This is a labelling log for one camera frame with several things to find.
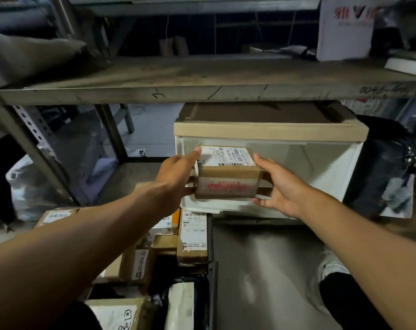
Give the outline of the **white plastic bag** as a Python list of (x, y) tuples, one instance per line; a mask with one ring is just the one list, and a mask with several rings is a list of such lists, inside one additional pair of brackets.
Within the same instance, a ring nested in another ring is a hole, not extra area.
[(6, 180), (19, 220), (36, 222), (45, 211), (61, 204), (59, 195), (27, 154), (10, 168)]
[(392, 177), (381, 196), (385, 208), (380, 216), (397, 219), (411, 219), (414, 208), (414, 179), (410, 174), (407, 178)]

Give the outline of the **person's right forearm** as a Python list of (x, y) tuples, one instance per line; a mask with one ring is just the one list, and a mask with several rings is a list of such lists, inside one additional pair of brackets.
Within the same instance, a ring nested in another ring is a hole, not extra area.
[(338, 256), (393, 330), (416, 330), (416, 242), (312, 190), (300, 219)]

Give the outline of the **white carton with red print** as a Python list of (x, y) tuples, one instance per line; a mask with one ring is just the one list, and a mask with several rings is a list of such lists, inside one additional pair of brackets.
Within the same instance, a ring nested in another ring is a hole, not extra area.
[(321, 0), (317, 61), (367, 58), (379, 10), (378, 0)]

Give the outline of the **grey fabric bag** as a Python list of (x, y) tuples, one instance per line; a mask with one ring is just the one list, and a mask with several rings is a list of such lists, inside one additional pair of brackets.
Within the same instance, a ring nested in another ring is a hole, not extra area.
[(86, 44), (80, 40), (0, 33), (0, 88), (61, 66), (86, 50)]

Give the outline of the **person's left hand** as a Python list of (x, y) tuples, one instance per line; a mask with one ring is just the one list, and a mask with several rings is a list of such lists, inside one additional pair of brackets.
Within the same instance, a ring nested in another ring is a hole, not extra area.
[(173, 214), (184, 197), (194, 194), (195, 187), (188, 186), (193, 183), (192, 170), (194, 166), (184, 166), (181, 163), (180, 155), (172, 156), (161, 164), (152, 184), (158, 190), (155, 205), (158, 206), (159, 218)]

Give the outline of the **black cart frame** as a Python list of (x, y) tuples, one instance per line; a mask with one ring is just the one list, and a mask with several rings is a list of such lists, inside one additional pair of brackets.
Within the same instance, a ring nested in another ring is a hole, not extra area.
[(217, 330), (218, 262), (215, 260), (213, 215), (207, 215), (209, 308), (206, 330)]

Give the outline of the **white poly mailer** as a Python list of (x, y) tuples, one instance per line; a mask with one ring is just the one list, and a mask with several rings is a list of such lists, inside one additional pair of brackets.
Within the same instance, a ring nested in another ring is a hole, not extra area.
[(194, 330), (194, 282), (173, 284), (168, 291), (164, 330)]

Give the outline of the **person's right leg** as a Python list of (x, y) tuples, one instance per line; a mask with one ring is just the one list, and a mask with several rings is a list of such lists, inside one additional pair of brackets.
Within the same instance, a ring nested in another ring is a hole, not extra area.
[(416, 330), (416, 269), (331, 272), (320, 276), (318, 289), (343, 330)]

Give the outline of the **white plastic drawer bin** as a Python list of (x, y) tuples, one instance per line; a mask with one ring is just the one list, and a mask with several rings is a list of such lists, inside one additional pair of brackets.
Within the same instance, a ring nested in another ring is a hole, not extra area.
[[(274, 159), (310, 186), (342, 201), (369, 129), (339, 101), (186, 103), (174, 122), (175, 149), (248, 147)], [(248, 199), (198, 201), (181, 208), (213, 215), (281, 219)]]

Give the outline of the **person's white shoe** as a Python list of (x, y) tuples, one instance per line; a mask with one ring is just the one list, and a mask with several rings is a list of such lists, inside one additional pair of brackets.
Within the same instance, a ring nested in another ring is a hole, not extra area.
[(323, 258), (317, 268), (317, 279), (320, 283), (332, 273), (342, 273), (350, 275), (348, 268), (340, 261), (335, 253), (328, 248), (323, 251)]

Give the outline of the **pile of brown shipping boxes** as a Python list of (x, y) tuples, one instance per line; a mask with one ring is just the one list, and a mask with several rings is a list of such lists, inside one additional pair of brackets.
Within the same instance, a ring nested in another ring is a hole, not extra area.
[(164, 330), (169, 288), (194, 282), (194, 330), (206, 330), (207, 244), (207, 214), (178, 209), (112, 261), (80, 299), (103, 330)]

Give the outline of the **grey metal shelf rack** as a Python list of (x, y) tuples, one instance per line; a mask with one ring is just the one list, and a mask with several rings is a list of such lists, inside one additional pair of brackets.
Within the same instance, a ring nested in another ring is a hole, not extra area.
[(416, 97), (416, 75), (379, 60), (317, 62), (276, 55), (94, 58), (85, 46), (67, 61), (0, 87), (0, 122), (37, 159), (55, 190), (77, 199), (8, 106), (117, 103), (274, 102)]

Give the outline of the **person's leg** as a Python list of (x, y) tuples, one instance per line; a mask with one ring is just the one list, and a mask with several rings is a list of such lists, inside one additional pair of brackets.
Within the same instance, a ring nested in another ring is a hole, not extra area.
[(13, 231), (11, 225), (17, 214), (6, 174), (24, 155), (23, 149), (10, 134), (0, 135), (0, 221), (7, 233)]
[(343, 330), (416, 330), (416, 269), (331, 272), (320, 276), (318, 289)]
[(75, 301), (49, 327), (48, 330), (103, 330), (91, 308)]

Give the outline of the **flat white box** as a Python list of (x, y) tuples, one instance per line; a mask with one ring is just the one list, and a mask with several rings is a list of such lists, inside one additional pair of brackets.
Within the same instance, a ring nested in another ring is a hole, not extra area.
[(416, 60), (391, 57), (385, 64), (385, 69), (416, 76)]

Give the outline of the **person's right hand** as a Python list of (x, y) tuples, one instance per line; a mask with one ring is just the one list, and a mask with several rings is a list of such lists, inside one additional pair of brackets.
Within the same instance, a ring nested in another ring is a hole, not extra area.
[(289, 217), (303, 219), (303, 208), (308, 200), (320, 194), (319, 190), (306, 184), (277, 162), (275, 172), (269, 179), (273, 184), (270, 199), (253, 198), (252, 202), (263, 208), (275, 209)]

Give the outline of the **large black bag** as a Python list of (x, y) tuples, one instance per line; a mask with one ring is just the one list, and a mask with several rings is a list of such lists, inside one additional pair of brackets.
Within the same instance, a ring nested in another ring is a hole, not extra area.
[(373, 219), (385, 208), (381, 196), (392, 177), (416, 173), (416, 138), (397, 121), (357, 115), (368, 135), (357, 160), (343, 203)]

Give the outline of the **person's left forearm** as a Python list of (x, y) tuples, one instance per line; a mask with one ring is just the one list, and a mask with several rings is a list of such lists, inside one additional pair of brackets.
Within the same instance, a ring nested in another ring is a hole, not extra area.
[(0, 243), (0, 330), (46, 330), (176, 207), (163, 183)]

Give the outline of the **labelled cardboard parcel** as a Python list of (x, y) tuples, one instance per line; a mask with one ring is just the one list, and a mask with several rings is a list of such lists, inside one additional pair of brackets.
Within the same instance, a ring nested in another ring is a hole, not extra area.
[(253, 159), (254, 152), (241, 146), (201, 145), (194, 165), (194, 198), (231, 200), (268, 196), (273, 180)]

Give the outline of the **crumpled white paper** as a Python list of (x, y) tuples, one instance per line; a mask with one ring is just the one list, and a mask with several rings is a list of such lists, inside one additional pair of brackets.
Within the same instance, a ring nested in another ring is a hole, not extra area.
[(291, 56), (292, 58), (317, 61), (316, 49), (309, 48), (304, 45), (291, 45), (287, 47), (282, 47), (278, 50), (278, 52), (282, 55)]

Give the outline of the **person's left leg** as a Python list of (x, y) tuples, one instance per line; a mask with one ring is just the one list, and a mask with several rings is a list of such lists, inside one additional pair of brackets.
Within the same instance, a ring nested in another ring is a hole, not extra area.
[(91, 308), (75, 301), (49, 327), (48, 330), (103, 330)]

